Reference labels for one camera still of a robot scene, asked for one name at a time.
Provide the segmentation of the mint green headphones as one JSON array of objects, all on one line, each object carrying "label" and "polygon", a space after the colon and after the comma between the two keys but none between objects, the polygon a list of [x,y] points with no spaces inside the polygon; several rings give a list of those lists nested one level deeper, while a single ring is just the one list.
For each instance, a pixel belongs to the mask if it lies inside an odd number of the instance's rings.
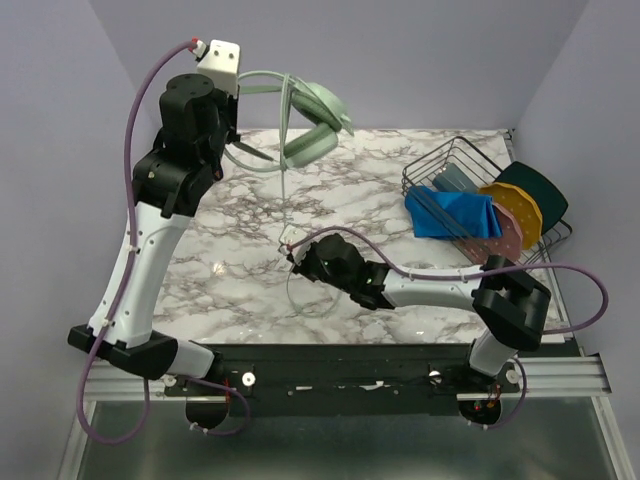
[{"label": "mint green headphones", "polygon": [[[272,173],[289,169],[300,169],[322,159],[339,144],[339,134],[352,136],[354,128],[346,103],[326,87],[303,80],[288,73],[269,70],[252,70],[239,76],[241,81],[249,78],[271,78],[273,85],[240,86],[242,95],[278,93],[280,95],[278,156],[271,157],[250,145],[236,141],[233,146],[255,158],[268,161],[265,167],[251,166],[240,161],[229,150],[224,156],[236,166],[254,173]],[[288,138],[291,113],[296,112],[310,123],[310,129],[290,140]]]}]

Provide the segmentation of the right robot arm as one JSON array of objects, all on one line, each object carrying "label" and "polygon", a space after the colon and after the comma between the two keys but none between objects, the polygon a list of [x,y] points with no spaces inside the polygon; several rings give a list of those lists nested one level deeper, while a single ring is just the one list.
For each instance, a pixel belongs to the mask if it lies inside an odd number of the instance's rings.
[{"label": "right robot arm", "polygon": [[551,292],[502,256],[460,269],[410,269],[366,260],[339,234],[288,250],[293,273],[328,284],[363,308],[429,306],[477,314],[486,331],[459,370],[471,391],[485,390],[507,360],[541,345]]}]

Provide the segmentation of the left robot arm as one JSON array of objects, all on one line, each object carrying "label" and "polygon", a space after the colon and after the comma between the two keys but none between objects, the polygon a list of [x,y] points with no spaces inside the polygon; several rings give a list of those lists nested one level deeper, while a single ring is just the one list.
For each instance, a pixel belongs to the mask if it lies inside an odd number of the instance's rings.
[{"label": "left robot arm", "polygon": [[223,176],[221,157],[236,135],[237,102],[201,74],[178,75],[159,99],[162,127],[134,168],[129,221],[101,304],[73,327],[71,346],[148,380],[186,376],[201,395],[222,380],[215,353],[152,327],[174,250],[205,193]]}]

